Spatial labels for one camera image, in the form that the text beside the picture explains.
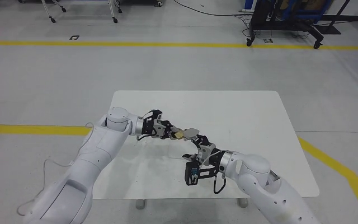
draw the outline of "floor marking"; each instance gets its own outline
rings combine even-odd
[[[326,164],[327,166],[336,170],[339,174],[344,176],[347,179],[349,185],[351,186],[354,194],[356,195],[356,198],[358,199],[358,176],[352,170],[348,169],[340,162],[334,160],[331,156],[325,154],[318,148],[312,146],[303,138],[298,137],[298,140],[303,150],[310,153],[313,157],[320,160],[321,162],[323,162],[324,164]]]
[[[83,126],[39,126],[39,125],[0,125],[0,134],[41,134],[62,136],[85,136],[90,131]],[[349,168],[334,160],[306,140],[298,137],[301,147],[313,157],[344,176],[358,199],[358,176]]]
[[[253,44],[251,47],[238,43],[170,43],[170,42],[104,42],[104,41],[0,41],[5,46],[141,46],[165,48],[257,48],[314,50],[312,45]],[[321,46],[319,50],[358,50],[358,46]]]
[[[83,126],[0,125],[0,134],[85,136],[89,131],[89,128]]]

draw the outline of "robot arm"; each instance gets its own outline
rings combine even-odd
[[[226,178],[234,180],[240,190],[272,224],[319,224],[297,191],[270,170],[269,162],[258,155],[243,155],[222,151],[206,136],[193,128],[182,130],[167,120],[162,112],[152,110],[149,116],[138,117],[123,108],[111,108],[84,145],[65,175],[48,187],[36,200],[24,218],[30,224],[82,224],[92,206],[92,188],[100,172],[116,157],[128,136],[160,139],[185,139],[198,149],[197,154],[183,155],[186,164],[185,181],[196,185],[199,179],[215,177],[214,193],[220,193]],[[242,165],[236,173],[237,161]],[[213,166],[201,169],[202,166]],[[216,176],[222,173],[224,185],[216,191]]]
[[[84,138],[84,145],[61,179],[48,187],[26,213],[24,223],[80,224],[92,206],[92,188],[128,136],[142,134],[143,118],[111,108]]]
[[[251,197],[253,204],[271,224],[319,224],[299,193],[283,178],[270,169],[270,163],[259,155],[244,155],[235,151],[221,151],[215,148],[205,136],[193,140],[198,154],[183,155],[191,160],[186,164],[185,180],[187,185],[196,185],[199,179],[215,177],[222,173],[225,187],[226,178],[236,182],[241,191]],[[242,161],[239,173],[237,162]],[[210,169],[200,169],[199,165],[212,165]]]

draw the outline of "white cable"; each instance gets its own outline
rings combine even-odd
[[[202,162],[202,164],[201,164],[201,166],[200,166],[200,169],[202,168],[202,166],[204,165],[204,163],[211,157],[211,156],[214,156],[214,155],[216,155],[216,154],[218,154],[219,152],[222,152],[223,150],[219,150],[218,152],[216,152],[216,153],[214,153],[214,154],[211,154],[208,158],[206,158],[205,160],[204,160],[204,162]]]
[[[88,142],[88,140],[90,140],[90,138],[91,138],[91,136],[92,136],[92,134],[93,134],[93,130],[94,130],[94,128],[95,128],[95,125],[94,125],[93,123],[91,123],[91,122],[88,122],[85,126],[86,126],[86,128],[92,128],[91,134],[89,135],[89,137],[87,138],[87,140],[86,140],[86,141],[80,146],[80,148],[78,149],[77,154],[76,154],[76,157],[74,158],[74,160],[76,160],[77,156],[79,155],[79,151],[81,150],[81,148],[83,148],[83,146]],[[34,198],[32,198],[31,200],[28,200],[28,201],[25,202],[25,203],[20,204],[20,205],[16,208],[16,213],[17,213],[19,216],[25,216],[24,214],[20,213],[20,211],[19,211],[20,208],[21,208],[22,206],[24,206],[25,204],[29,204],[29,203],[34,202],[35,199],[45,190],[45,185],[46,185],[46,167],[45,167],[45,165],[46,165],[46,162],[47,162],[47,161],[50,161],[50,162],[52,162],[52,163],[54,163],[54,164],[56,164],[56,165],[58,165],[58,166],[61,166],[61,167],[69,167],[69,166],[72,166],[74,160],[72,160],[72,161],[71,161],[69,164],[67,164],[67,165],[62,165],[62,164],[59,164],[59,163],[57,163],[56,161],[54,161],[54,160],[52,160],[52,159],[50,159],[50,158],[46,159],[46,160],[44,161],[44,164],[43,164],[43,173],[44,173],[43,188],[34,196]]]

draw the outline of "floor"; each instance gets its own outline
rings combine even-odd
[[[238,13],[242,1],[180,0],[210,13]],[[235,17],[203,15],[166,0],[163,7],[122,6],[114,24],[105,1],[49,4],[0,1],[0,42],[134,41],[239,43],[244,24]],[[358,23],[339,24],[327,46],[358,46]],[[264,44],[270,32],[253,43]],[[275,45],[313,45],[311,37],[272,32]],[[116,90],[275,90],[297,135],[358,173],[358,51],[138,46],[0,44],[0,124],[84,125],[104,114]],[[0,135],[0,223],[21,223],[16,207],[40,190],[42,161],[69,161],[81,136]],[[306,198],[325,224],[358,220],[358,200],[347,180],[309,153],[320,195]],[[65,170],[49,166],[50,182]],[[95,200],[85,223],[268,223],[250,204],[234,199]]]

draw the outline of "cart wheel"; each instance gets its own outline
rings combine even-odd
[[[313,48],[314,48],[314,49],[318,49],[321,45],[322,45],[322,44],[321,44],[320,42],[316,41],[316,42],[314,43],[314,45],[313,45]]]

